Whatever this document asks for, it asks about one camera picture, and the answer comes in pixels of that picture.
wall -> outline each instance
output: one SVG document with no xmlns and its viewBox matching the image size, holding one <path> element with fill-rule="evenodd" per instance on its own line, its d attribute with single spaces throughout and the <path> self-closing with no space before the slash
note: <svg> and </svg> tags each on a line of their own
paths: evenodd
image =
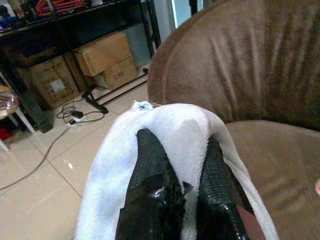
<svg viewBox="0 0 320 240">
<path fill-rule="evenodd" d="M 155 14 L 158 22 L 161 42 L 176 29 L 171 0 L 155 0 Z"/>
<path fill-rule="evenodd" d="M 174 4 L 173 14 L 176 17 L 176 27 L 179 27 L 191 17 L 189 0 L 172 0 Z"/>
</svg>

red object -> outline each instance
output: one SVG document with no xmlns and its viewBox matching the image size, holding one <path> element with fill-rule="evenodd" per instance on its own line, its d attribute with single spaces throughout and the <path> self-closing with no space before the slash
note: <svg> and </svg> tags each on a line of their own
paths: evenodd
<svg viewBox="0 0 320 240">
<path fill-rule="evenodd" d="M 61 14 L 70 10 L 82 8 L 83 0 L 53 0 L 52 5 L 56 13 Z M 39 0 L 35 6 L 35 10 L 41 17 L 47 17 L 52 14 L 46 0 Z"/>
<path fill-rule="evenodd" d="M 0 139 L 1 140 L 6 140 L 9 137 L 11 137 L 12 133 L 11 131 L 8 131 L 7 129 L 5 129 L 4 127 L 0 128 Z"/>
</svg>

cardboard box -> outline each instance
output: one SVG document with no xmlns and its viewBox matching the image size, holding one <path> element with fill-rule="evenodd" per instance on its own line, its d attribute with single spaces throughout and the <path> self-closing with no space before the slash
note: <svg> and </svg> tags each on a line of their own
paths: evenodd
<svg viewBox="0 0 320 240">
<path fill-rule="evenodd" d="M 107 85 L 105 82 L 104 77 L 101 75 L 101 73 L 95 75 L 95 76 L 85 76 L 85 78 L 88 81 L 91 81 L 94 85 L 97 85 L 101 88 L 107 89 Z"/>
<path fill-rule="evenodd" d="M 84 75 L 93 77 L 131 56 L 127 37 L 116 32 L 89 42 L 76 50 Z"/>
<path fill-rule="evenodd" d="M 106 88 L 114 90 L 136 78 L 138 71 L 134 58 L 131 56 L 104 70 L 100 75 L 104 79 Z"/>
<path fill-rule="evenodd" d="M 76 81 L 79 89 L 80 89 L 80 92 L 84 92 L 87 90 L 86 88 L 86 84 L 82 78 L 82 73 L 80 70 L 78 70 L 72 56 L 71 56 L 71 53 L 67 52 L 65 54 L 63 54 L 63 57 L 64 57 L 64 60 L 66 61 L 66 64 L 68 65 L 69 67 L 69 70 L 74 78 L 74 80 Z M 95 84 L 95 82 L 91 79 L 91 77 L 89 76 L 84 76 L 88 85 L 92 85 L 92 84 Z"/>
<path fill-rule="evenodd" d="M 28 89 L 30 89 L 31 92 L 34 94 L 34 98 L 38 102 L 39 106 L 43 110 L 48 110 L 50 106 L 48 105 L 46 99 L 39 92 L 38 88 L 35 86 L 32 79 L 31 71 L 27 68 L 16 68 L 15 70 L 17 71 L 25 85 L 28 87 Z"/>
<path fill-rule="evenodd" d="M 32 84 L 51 109 L 55 109 L 80 93 L 62 56 L 55 57 L 29 69 Z"/>
</svg>

white stool leg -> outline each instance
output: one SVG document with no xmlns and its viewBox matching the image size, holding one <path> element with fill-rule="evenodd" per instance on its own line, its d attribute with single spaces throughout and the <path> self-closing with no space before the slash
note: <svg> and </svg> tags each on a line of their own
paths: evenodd
<svg viewBox="0 0 320 240">
<path fill-rule="evenodd" d="M 6 152 L 9 152 L 9 148 L 7 147 L 7 145 L 5 145 L 5 143 L 1 139 L 0 139 L 0 147 Z"/>
<path fill-rule="evenodd" d="M 8 118 L 11 120 L 11 122 L 13 122 L 14 125 L 18 127 L 19 123 L 17 122 L 14 116 L 9 115 Z"/>
<path fill-rule="evenodd" d="M 19 116 L 21 121 L 26 125 L 26 127 L 30 130 L 30 132 L 34 134 L 36 132 L 35 129 L 31 126 L 30 122 L 26 119 L 25 115 L 22 113 L 20 108 L 17 109 L 15 113 Z"/>
</svg>

black metal shelf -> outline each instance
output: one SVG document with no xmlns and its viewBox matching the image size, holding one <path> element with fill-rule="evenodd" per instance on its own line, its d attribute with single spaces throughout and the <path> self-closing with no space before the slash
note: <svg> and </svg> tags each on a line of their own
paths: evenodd
<svg viewBox="0 0 320 240">
<path fill-rule="evenodd" d="M 123 2 L 129 2 L 129 1 L 130 0 L 117 0 L 117 1 L 114 1 L 114 2 L 104 3 L 104 4 L 101 4 L 101 5 L 98 5 L 98 6 L 86 6 L 84 8 L 75 9 L 75 10 L 72 10 L 70 12 L 65 12 L 65 13 L 58 14 L 57 16 L 58 16 L 58 18 L 60 20 L 64 20 L 64 19 L 67 19 L 67 18 L 71 18 L 71 17 L 74 17 L 74 16 L 78 16 L 78 15 L 82 15 L 82 14 L 88 13 L 88 12 L 91 12 L 91 11 L 94 11 L 94 10 L 102 9 L 102 8 L 105 8 L 105 7 L 110 7 L 110 6 L 115 5 L 115 4 L 119 4 L 119 3 L 123 3 Z M 43 25 L 46 25 L 46 24 L 49 24 L 49 23 L 54 23 L 54 22 L 55 22 L 55 18 L 53 16 L 48 16 L 48 17 L 44 17 L 44 18 L 39 19 L 39 20 L 35 20 L 35 21 L 32 21 L 32 22 L 27 22 L 24 25 L 13 27 L 11 29 L 7 29 L 7 30 L 3 30 L 3 31 L 0 30 L 0 38 L 5 37 L 5 36 L 9 36 L 9 35 L 13 35 L 13 34 L 17 34 L 17 33 L 20 33 L 20 32 L 23 32 L 23 31 L 26 31 L 26 30 L 29 30 L 29 29 L 37 28 L 37 27 L 40 27 L 40 26 L 43 26 Z"/>
<path fill-rule="evenodd" d="M 94 39 L 92 39 L 92 40 L 90 40 L 90 41 L 88 41 L 88 42 L 84 42 L 83 44 L 89 43 L 89 42 L 91 42 L 91 41 L 94 41 L 95 39 L 101 38 L 101 37 L 103 37 L 103 36 L 105 36 L 105 35 L 108 35 L 108 34 L 111 34 L 111 33 L 113 33 L 113 32 L 124 31 L 124 30 L 126 30 L 126 29 L 129 29 L 129 28 L 132 28 L 132 27 L 134 27 L 134 26 L 137 26 L 137 25 L 139 25 L 139 24 L 141 24 L 141 23 L 142 23 L 142 22 L 135 22 L 135 23 L 132 23 L 132 24 L 123 25 L 123 26 L 118 27 L 118 28 L 116 28 L 116 29 L 114 29 L 114 30 L 111 30 L 110 32 L 104 33 L 104 34 L 101 35 L 101 36 L 97 36 L 96 38 L 94 38 Z M 64 55 L 65 53 L 68 53 L 68 52 L 69 52 L 68 50 L 58 51 L 56 54 L 51 55 L 49 58 L 44 58 L 44 59 L 42 59 L 42 60 L 40 60 L 40 61 L 36 61 L 36 62 L 34 62 L 33 64 L 29 64 L 29 65 L 19 64 L 19 63 L 12 63 L 12 62 L 11 62 L 11 65 L 12 65 L 13 67 L 16 67 L 16 68 L 29 69 L 29 68 L 32 68 L 32 67 L 35 66 L 35 65 L 44 63 L 44 62 L 46 62 L 46 61 L 48 61 L 48 60 L 50 60 L 50 59 L 54 59 L 54 58 L 56 58 L 56 57 L 58 57 L 58 56 L 60 56 L 60 55 Z"/>
<path fill-rule="evenodd" d="M 89 6 L 87 8 L 82 8 L 82 9 L 79 9 L 79 10 L 73 10 L 72 12 L 67 12 L 67 13 L 63 13 L 63 14 L 57 14 L 56 10 L 54 9 L 54 7 L 52 5 L 51 0 L 46 0 L 46 1 L 47 1 L 48 6 L 49 6 L 49 8 L 51 10 L 52 16 L 49 16 L 49 17 L 46 17 L 46 18 L 43 18 L 43 19 L 40 19 L 40 20 L 36 20 L 36 21 L 30 22 L 30 23 L 27 23 L 27 24 L 25 24 L 23 26 L 20 26 L 20 27 L 17 27 L 17 28 L 12 28 L 12 29 L 9 29 L 7 31 L 3 31 L 2 33 L 0 32 L 0 39 L 3 38 L 4 36 L 11 36 L 11 35 L 14 35 L 14 34 L 18 34 L 18 33 L 21 33 L 23 31 L 27 31 L 29 29 L 34 29 L 34 28 L 37 28 L 37 27 L 40 27 L 40 26 L 44 26 L 45 24 L 50 24 L 50 23 L 55 24 L 56 31 L 58 32 L 58 37 L 60 38 L 61 43 L 63 43 L 63 45 L 64 45 L 63 49 L 66 49 L 71 54 L 72 61 L 74 62 L 75 67 L 79 71 L 80 76 L 81 76 L 81 78 L 82 78 L 82 80 L 84 82 L 84 85 L 88 89 L 82 95 L 82 97 L 84 97 L 85 100 L 89 104 L 91 104 L 96 109 L 98 109 L 99 111 L 101 111 L 102 113 L 105 113 L 105 114 L 108 113 L 108 110 L 105 107 L 105 105 L 107 105 L 111 101 L 114 101 L 116 98 L 118 98 L 120 96 L 123 96 L 124 94 L 132 91 L 133 89 L 138 88 L 139 86 L 143 85 L 147 81 L 147 80 L 145 80 L 145 81 L 139 83 L 138 85 L 132 87 L 131 89 L 129 89 L 129 90 L 127 90 L 127 91 L 125 91 L 125 92 L 123 92 L 121 94 L 119 94 L 116 97 L 113 97 L 112 99 L 110 99 L 110 100 L 108 100 L 106 102 L 99 103 L 104 98 L 110 96 L 110 94 L 118 91 L 120 88 L 122 88 L 124 86 L 127 86 L 130 83 L 133 83 L 134 81 L 136 81 L 136 80 L 140 79 L 141 77 L 145 76 L 147 74 L 148 70 L 144 69 L 143 70 L 143 75 L 138 76 L 137 78 L 133 79 L 129 83 L 127 83 L 127 84 L 125 84 L 125 85 L 123 85 L 123 86 L 121 86 L 121 87 L 119 87 L 119 88 L 117 88 L 117 89 L 115 89 L 115 90 L 113 90 L 113 91 L 111 91 L 109 93 L 106 93 L 106 94 L 104 94 L 104 95 L 102 95 L 102 96 L 100 96 L 98 98 L 95 98 L 93 96 L 92 91 L 94 90 L 94 88 L 96 86 L 94 86 L 94 85 L 89 86 L 89 83 L 88 83 L 86 77 L 83 75 L 81 67 L 80 67 L 80 65 L 79 65 L 79 63 L 77 61 L 77 58 L 75 56 L 75 53 L 74 53 L 74 47 L 71 45 L 70 37 L 66 33 L 65 25 L 63 24 L 63 20 L 67 19 L 67 18 L 71 18 L 73 16 L 79 16 L 81 14 L 85 14 L 85 13 L 88 13 L 88 12 L 91 12 L 91 11 L 94 11 L 94 10 L 98 10 L 98 9 L 106 8 L 106 7 L 109 7 L 109 6 L 113 6 L 113 5 L 116 5 L 116 4 L 119 4 L 119 3 L 127 2 L 128 4 L 129 3 L 130 4 L 133 3 L 134 5 L 138 5 L 140 18 L 141 18 L 141 21 L 143 23 L 144 33 L 145 33 L 145 36 L 146 36 L 146 42 L 147 42 L 147 45 L 148 45 L 148 48 L 149 48 L 150 56 L 152 57 L 153 54 L 154 54 L 153 42 L 154 42 L 155 48 L 157 48 L 160 45 L 160 42 L 161 42 L 159 29 L 158 29 L 158 23 L 157 23 L 157 17 L 156 17 L 156 11 L 155 11 L 155 6 L 154 6 L 154 0 L 113 0 L 112 2 L 105 3 L 105 4 L 102 4 L 102 5 Z M 119 27 L 118 29 L 114 29 L 112 32 L 119 31 L 119 30 L 122 30 L 122 29 L 125 29 L 125 28 L 128 28 L 128 27 L 131 27 L 132 25 L 135 25 L 135 24 L 137 24 L 137 23 L 136 22 L 132 23 L 132 24 L 128 24 L 127 23 L 127 24 Z M 4 62 L 6 62 L 5 70 L 8 73 L 11 73 L 12 72 L 12 65 L 9 66 L 10 63 L 7 60 L 5 60 Z M 25 84 L 23 83 L 23 80 L 21 78 L 17 77 L 15 74 L 10 74 L 10 77 L 11 77 L 10 84 L 12 84 L 16 88 L 15 91 L 17 91 L 19 93 L 19 96 L 21 96 L 22 101 L 24 101 L 23 97 L 26 94 L 26 92 L 28 91 L 27 86 L 25 86 Z M 29 104 L 26 101 L 26 104 L 27 104 L 26 106 L 29 107 L 29 111 L 28 112 L 32 113 L 32 118 L 39 119 L 39 117 L 37 116 L 37 113 L 35 111 L 32 111 L 32 109 L 33 109 L 32 106 L 33 105 L 39 106 L 38 104 L 35 104 L 35 100 L 33 101 L 32 104 L 31 104 L 31 102 Z"/>
</svg>

